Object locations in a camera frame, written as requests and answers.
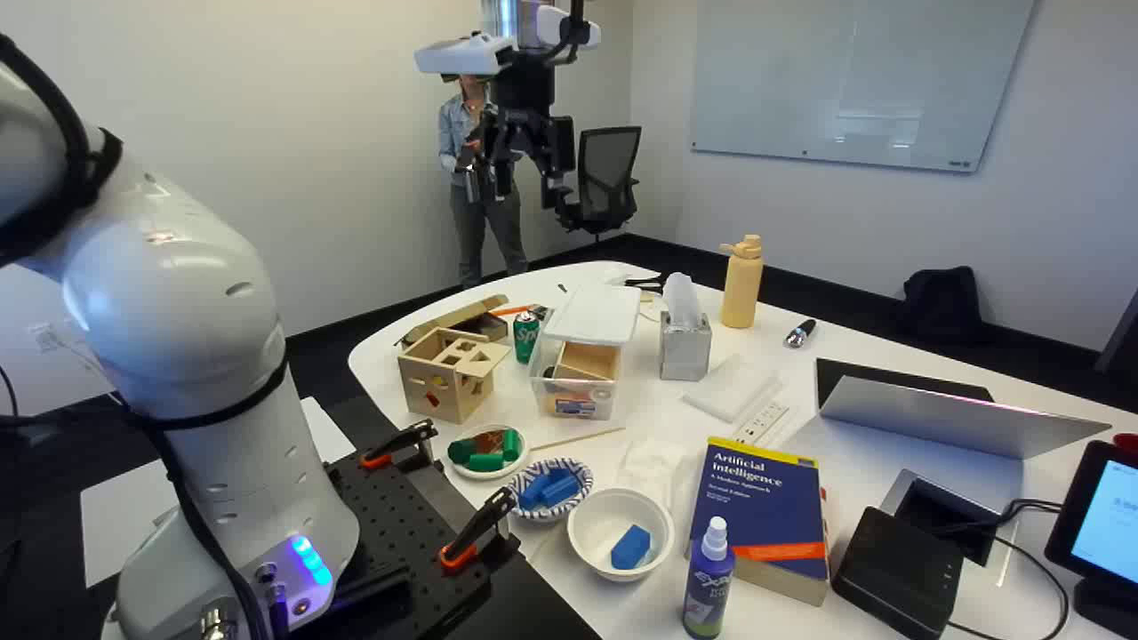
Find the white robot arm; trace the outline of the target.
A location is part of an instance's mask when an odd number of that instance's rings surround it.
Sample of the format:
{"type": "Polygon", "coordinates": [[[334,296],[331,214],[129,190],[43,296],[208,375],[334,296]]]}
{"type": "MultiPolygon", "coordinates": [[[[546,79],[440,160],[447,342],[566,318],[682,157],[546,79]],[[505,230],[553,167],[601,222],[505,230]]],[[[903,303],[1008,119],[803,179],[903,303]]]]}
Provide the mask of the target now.
{"type": "Polygon", "coordinates": [[[0,38],[0,264],[63,296],[174,508],[119,576],[111,640],[292,640],[377,590],[323,467],[258,250],[0,38]]]}

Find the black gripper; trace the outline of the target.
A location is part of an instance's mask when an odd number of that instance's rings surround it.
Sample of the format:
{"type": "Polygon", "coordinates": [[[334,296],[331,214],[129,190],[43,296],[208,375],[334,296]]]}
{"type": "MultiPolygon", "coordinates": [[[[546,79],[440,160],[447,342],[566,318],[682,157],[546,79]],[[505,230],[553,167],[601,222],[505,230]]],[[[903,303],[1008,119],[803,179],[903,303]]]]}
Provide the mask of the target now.
{"type": "Polygon", "coordinates": [[[566,201],[566,174],[572,171],[572,117],[553,117],[554,68],[541,58],[516,58],[492,83],[492,115],[475,126],[475,148],[465,154],[465,198],[492,201],[514,190],[514,160],[505,145],[505,123],[546,123],[546,167],[541,206],[560,208],[566,201]]]}

